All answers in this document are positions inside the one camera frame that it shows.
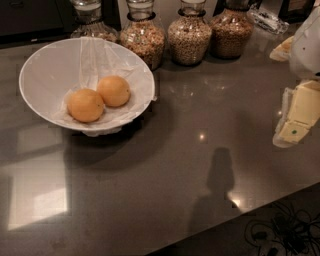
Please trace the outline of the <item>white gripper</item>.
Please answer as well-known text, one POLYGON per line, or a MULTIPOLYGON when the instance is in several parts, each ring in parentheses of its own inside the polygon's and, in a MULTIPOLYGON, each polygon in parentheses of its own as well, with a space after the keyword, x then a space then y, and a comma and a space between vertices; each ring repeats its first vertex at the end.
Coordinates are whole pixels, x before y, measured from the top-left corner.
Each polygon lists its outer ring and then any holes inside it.
POLYGON ((282 96, 282 116, 276 126, 273 144, 289 148, 299 144, 320 119, 320 6, 291 36, 274 48, 269 57, 285 62, 304 80, 282 96))

